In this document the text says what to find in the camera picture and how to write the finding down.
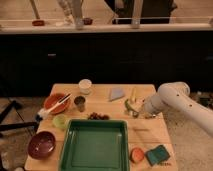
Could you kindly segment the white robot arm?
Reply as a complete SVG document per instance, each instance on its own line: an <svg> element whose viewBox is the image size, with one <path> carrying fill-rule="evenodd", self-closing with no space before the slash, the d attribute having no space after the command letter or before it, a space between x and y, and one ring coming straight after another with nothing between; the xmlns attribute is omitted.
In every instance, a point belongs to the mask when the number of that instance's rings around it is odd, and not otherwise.
<svg viewBox="0 0 213 171"><path fill-rule="evenodd" d="M166 107L174 108L213 137L213 111L192 100L189 94L190 87L185 82L164 83L154 95L144 99L139 111L153 116L161 113Z"/></svg>

